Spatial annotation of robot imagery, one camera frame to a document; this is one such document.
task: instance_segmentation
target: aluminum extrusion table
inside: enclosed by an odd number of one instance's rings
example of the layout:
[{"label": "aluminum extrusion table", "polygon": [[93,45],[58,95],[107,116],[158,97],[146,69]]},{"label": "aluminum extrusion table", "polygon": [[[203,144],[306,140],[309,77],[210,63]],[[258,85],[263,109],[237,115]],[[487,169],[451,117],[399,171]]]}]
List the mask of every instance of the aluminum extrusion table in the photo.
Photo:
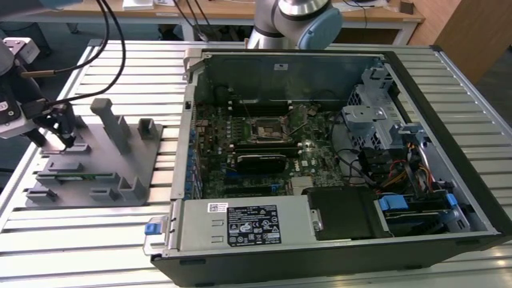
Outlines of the aluminum extrusion table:
[{"label": "aluminum extrusion table", "polygon": [[[114,113],[129,122],[153,117],[166,125],[153,180],[150,205],[129,208],[34,209],[25,188],[46,159],[31,145],[0,195],[0,286],[11,287],[175,287],[145,255],[145,224],[170,211],[177,138],[186,82],[183,52],[205,43],[130,41],[125,75],[109,92]],[[242,43],[211,43],[242,48]],[[443,52],[429,47],[334,45],[331,49],[394,50],[438,111],[507,213],[512,215],[512,130],[462,76]],[[61,98],[94,92],[113,80],[121,44],[111,41],[101,58],[74,72]],[[89,47],[83,62],[97,52]],[[93,98],[75,102],[87,122]],[[406,110],[415,119],[411,106]],[[274,281],[237,287],[511,287],[512,247],[466,253],[431,268],[339,277]]]}]

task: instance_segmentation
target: warning label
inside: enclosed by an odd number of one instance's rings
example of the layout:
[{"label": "warning label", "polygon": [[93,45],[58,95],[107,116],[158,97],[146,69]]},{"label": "warning label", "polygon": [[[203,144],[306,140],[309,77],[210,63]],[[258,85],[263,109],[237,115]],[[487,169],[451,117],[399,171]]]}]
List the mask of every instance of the warning label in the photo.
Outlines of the warning label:
[{"label": "warning label", "polygon": [[278,206],[230,207],[227,233],[233,247],[281,244]]}]

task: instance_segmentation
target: metal slotted table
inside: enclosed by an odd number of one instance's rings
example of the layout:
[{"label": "metal slotted table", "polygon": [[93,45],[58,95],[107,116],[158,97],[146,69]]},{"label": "metal slotted table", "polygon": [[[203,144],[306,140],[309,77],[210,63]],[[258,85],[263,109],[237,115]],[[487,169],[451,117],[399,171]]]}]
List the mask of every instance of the metal slotted table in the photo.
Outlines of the metal slotted table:
[{"label": "metal slotted table", "polygon": [[[0,195],[0,286],[11,287],[175,287],[145,255],[145,224],[170,211],[177,139],[186,82],[183,53],[193,47],[243,48],[242,43],[131,41],[125,75],[109,92],[114,113],[130,123],[153,117],[166,126],[143,207],[34,209],[26,207],[25,188],[46,159],[31,145]],[[434,109],[438,111],[477,170],[509,215],[512,215],[512,130],[443,52],[429,47],[334,45],[331,49],[394,50]],[[89,47],[83,62],[98,47]],[[74,72],[61,98],[95,92],[113,80],[122,62],[122,46],[111,41],[101,58]],[[75,102],[86,122],[99,123],[93,98]],[[406,110],[417,119],[403,99]],[[338,277],[243,284],[237,287],[511,287],[510,244],[466,253],[431,268]]]}]

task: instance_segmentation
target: gray plastic part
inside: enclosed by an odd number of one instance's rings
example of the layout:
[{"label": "gray plastic part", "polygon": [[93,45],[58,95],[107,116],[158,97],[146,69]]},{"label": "gray plastic part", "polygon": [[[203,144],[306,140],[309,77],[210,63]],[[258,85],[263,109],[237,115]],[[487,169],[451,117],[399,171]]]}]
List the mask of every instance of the gray plastic part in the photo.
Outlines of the gray plastic part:
[{"label": "gray plastic part", "polygon": [[155,121],[151,118],[142,118],[139,120],[138,130],[143,140],[151,140],[159,137],[159,130],[155,126]]},{"label": "gray plastic part", "polygon": [[[107,126],[79,125],[78,139],[85,143],[50,156],[27,194],[27,207],[141,206],[147,202],[163,126],[153,119],[129,125],[110,107],[110,100],[91,105]],[[117,136],[109,135],[111,131],[118,131]],[[127,145],[123,154],[121,142]]]},{"label": "gray plastic part", "polygon": [[82,163],[50,163],[49,171],[53,172],[81,172],[83,170]]},{"label": "gray plastic part", "polygon": [[97,201],[114,202],[119,199],[119,194],[113,190],[113,188],[102,189],[94,188],[90,196]]},{"label": "gray plastic part", "polygon": [[29,190],[27,198],[35,203],[54,203],[58,199],[58,195],[50,189],[39,188]]},{"label": "gray plastic part", "polygon": [[130,128],[125,117],[117,117],[111,110],[113,101],[109,98],[97,98],[91,111],[101,117],[106,126],[106,132],[118,147],[119,153],[127,154],[131,152],[129,144]]}]

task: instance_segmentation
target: blue latch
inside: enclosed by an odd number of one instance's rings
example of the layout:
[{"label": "blue latch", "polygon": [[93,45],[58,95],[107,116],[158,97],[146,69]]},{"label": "blue latch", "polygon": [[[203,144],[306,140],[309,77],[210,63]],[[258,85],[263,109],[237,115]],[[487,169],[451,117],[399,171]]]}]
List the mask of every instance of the blue latch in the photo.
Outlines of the blue latch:
[{"label": "blue latch", "polygon": [[410,208],[406,198],[402,195],[386,195],[379,199],[379,205],[383,211]]},{"label": "blue latch", "polygon": [[454,194],[447,194],[447,200],[449,200],[449,203],[453,207],[457,207],[457,205],[459,204]]},{"label": "blue latch", "polygon": [[161,235],[162,234],[162,224],[161,223],[147,223],[145,227],[146,235]]}]

